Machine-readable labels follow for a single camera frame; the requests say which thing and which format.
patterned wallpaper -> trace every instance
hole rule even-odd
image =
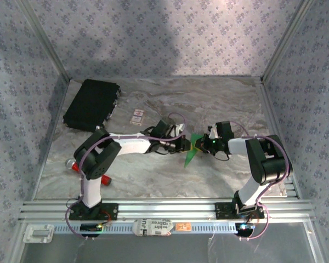
[[[261,76],[300,0],[30,0],[72,78]]]
[[[64,85],[14,1],[0,1],[0,262],[30,199]]]
[[[329,250],[329,0],[316,1],[267,87]]]

marble surface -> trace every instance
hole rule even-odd
[[[107,123],[112,133],[131,134],[157,124],[161,116],[179,112],[188,119],[188,136],[203,133],[215,122],[232,120],[251,134],[268,134],[261,104],[251,78],[157,78],[111,79],[122,89],[118,106]],[[80,192],[79,175],[65,168],[65,161],[91,133],[70,129],[63,115],[81,84],[71,81],[63,104],[52,146],[42,173],[36,198],[71,198]],[[135,108],[145,110],[142,126],[129,123]],[[233,125],[235,136],[241,128]],[[103,198],[231,197],[248,178],[246,156],[232,156],[221,162],[198,153],[184,168],[186,153],[161,156],[132,154],[119,156],[107,175],[110,186],[101,187]],[[268,195],[284,196],[284,185]]]

red object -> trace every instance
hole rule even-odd
[[[103,175],[103,176],[101,177],[101,183],[102,183],[103,185],[109,186],[110,183],[111,183],[111,181],[112,181],[112,178],[108,177],[107,175]]]
[[[78,167],[77,163],[74,163],[74,164],[72,165],[72,169],[73,169],[74,171],[79,172],[79,167]],[[108,177],[107,175],[103,175],[103,176],[101,177],[101,183],[102,183],[103,185],[109,186],[110,183],[111,183],[111,181],[112,181],[112,178]]]

black case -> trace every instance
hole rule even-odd
[[[86,79],[64,115],[68,127],[94,132],[111,118],[121,93],[116,83]]]

